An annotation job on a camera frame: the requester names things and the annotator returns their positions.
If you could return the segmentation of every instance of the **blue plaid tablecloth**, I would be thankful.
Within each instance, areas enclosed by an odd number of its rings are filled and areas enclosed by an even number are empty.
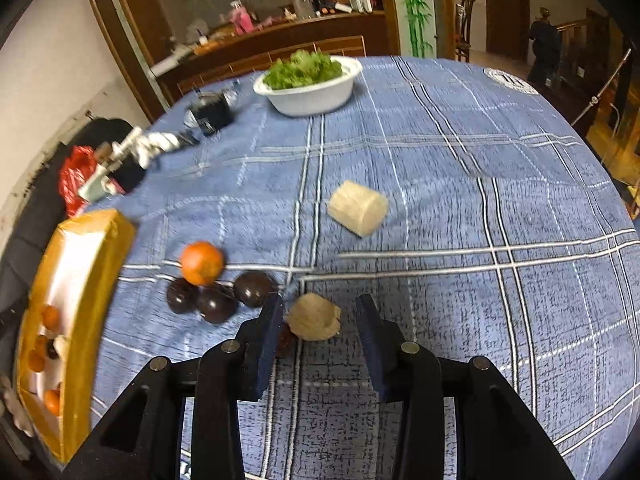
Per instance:
[[[166,306],[182,248],[204,239],[228,254],[222,280],[263,269],[288,305],[316,292],[342,309],[338,336],[299,344],[276,361],[262,400],[241,403],[247,478],[390,477],[400,413],[379,405],[353,315],[368,292],[436,355],[487,355],[576,478],[596,479],[640,396],[640,242],[606,172],[516,78],[447,60],[362,64],[349,103],[311,118],[280,115],[246,76],[232,125],[163,155],[134,192],[99,204],[123,212],[138,235],[100,344],[94,424],[151,357],[198,357],[257,315],[242,306],[213,326]],[[152,129],[182,129],[194,99]],[[327,215],[347,179],[389,199],[370,237]],[[455,476],[453,429],[448,404],[446,478]]]

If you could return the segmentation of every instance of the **orange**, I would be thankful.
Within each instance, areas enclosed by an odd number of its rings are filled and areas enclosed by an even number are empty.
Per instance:
[[[40,357],[47,356],[47,336],[40,334],[36,337],[36,346],[35,346],[36,354]]]
[[[44,405],[55,416],[60,416],[60,391],[46,390],[44,392]]]
[[[184,248],[180,264],[191,285],[211,285],[224,269],[225,257],[219,248],[201,240]]]
[[[60,311],[52,305],[47,305],[42,311],[42,324],[47,330],[55,332],[60,326]]]
[[[44,370],[44,357],[38,355],[35,350],[30,350],[27,357],[27,366],[32,372],[40,373]]]

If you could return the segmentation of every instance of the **green lettuce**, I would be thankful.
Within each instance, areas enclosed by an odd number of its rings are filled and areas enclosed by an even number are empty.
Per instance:
[[[264,83],[272,90],[300,88],[329,81],[342,75],[342,66],[322,52],[308,53],[297,50],[289,61],[277,60],[264,77]]]

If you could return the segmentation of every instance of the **wooden chair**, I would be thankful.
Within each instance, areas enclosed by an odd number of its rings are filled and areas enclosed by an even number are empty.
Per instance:
[[[471,50],[471,13],[474,10],[475,0],[462,0],[462,4],[456,5],[456,55],[458,61],[465,58],[469,62]]]

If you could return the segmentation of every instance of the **logo print on tablecloth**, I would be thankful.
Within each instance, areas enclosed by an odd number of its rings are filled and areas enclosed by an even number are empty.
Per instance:
[[[538,95],[538,91],[533,88],[533,86],[508,72],[495,68],[485,68],[484,73],[498,84],[506,86],[511,90],[516,90],[523,94]]]

